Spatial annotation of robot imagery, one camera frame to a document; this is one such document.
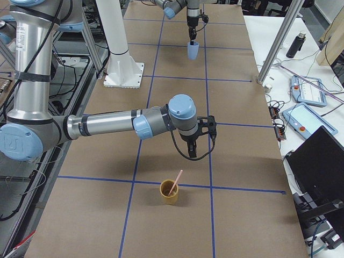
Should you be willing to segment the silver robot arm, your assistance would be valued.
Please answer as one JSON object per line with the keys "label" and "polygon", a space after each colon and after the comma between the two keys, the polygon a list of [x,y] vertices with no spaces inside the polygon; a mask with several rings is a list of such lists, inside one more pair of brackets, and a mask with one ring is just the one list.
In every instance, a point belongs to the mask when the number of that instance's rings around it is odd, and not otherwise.
{"label": "silver robot arm", "polygon": [[1,152],[27,161],[52,147],[79,137],[135,131],[140,139],[178,130],[188,145],[186,158],[196,160],[202,119],[191,97],[174,96],[168,104],[149,109],[100,114],[53,116],[48,111],[53,33],[83,29],[81,1],[12,1],[16,22],[16,85],[14,104],[4,112]]}
{"label": "silver robot arm", "polygon": [[187,25],[189,28],[190,45],[195,45],[197,36],[196,27],[199,19],[202,19],[203,13],[199,8],[200,1],[197,0],[175,0],[175,1],[150,1],[152,4],[159,6],[168,19],[174,18],[184,8],[187,9]]}

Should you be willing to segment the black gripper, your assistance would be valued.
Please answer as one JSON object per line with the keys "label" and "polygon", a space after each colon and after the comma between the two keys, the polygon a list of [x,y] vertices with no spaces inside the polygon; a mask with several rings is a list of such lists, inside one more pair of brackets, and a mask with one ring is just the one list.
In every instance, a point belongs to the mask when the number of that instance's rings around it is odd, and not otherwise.
{"label": "black gripper", "polygon": [[196,39],[197,32],[196,27],[198,26],[199,18],[198,16],[192,17],[187,16],[187,25],[189,27],[189,38],[190,38],[190,44],[194,44],[194,40]]}
{"label": "black gripper", "polygon": [[197,144],[196,141],[199,137],[199,133],[196,132],[192,135],[184,135],[180,133],[182,140],[187,143],[188,146],[188,154],[189,158],[196,158],[197,157]]}

